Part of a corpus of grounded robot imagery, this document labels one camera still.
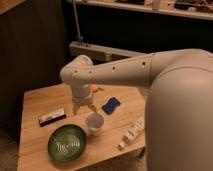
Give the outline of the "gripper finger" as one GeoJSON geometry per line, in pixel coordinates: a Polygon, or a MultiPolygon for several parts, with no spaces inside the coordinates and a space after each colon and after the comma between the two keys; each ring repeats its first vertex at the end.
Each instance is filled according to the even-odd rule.
{"type": "Polygon", "coordinates": [[[97,108],[95,107],[94,104],[89,104],[88,107],[89,107],[89,109],[90,109],[91,111],[93,111],[95,114],[98,114],[98,110],[97,110],[97,108]]]}
{"type": "Polygon", "coordinates": [[[73,105],[73,115],[77,115],[78,109],[79,109],[79,106],[74,104],[73,105]]]}

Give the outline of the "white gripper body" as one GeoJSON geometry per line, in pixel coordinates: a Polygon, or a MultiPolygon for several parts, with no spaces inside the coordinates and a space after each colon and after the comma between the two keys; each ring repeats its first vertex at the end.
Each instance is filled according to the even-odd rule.
{"type": "Polygon", "coordinates": [[[72,86],[72,101],[77,107],[92,106],[93,105],[93,93],[90,85],[78,85],[72,86]]]}

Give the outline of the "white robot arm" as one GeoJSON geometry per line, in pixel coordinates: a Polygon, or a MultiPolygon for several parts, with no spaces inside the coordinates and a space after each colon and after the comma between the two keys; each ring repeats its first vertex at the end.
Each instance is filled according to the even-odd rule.
{"type": "Polygon", "coordinates": [[[147,171],[213,171],[213,53],[181,49],[99,65],[79,55],[60,77],[77,103],[91,84],[147,87],[147,171]]]}

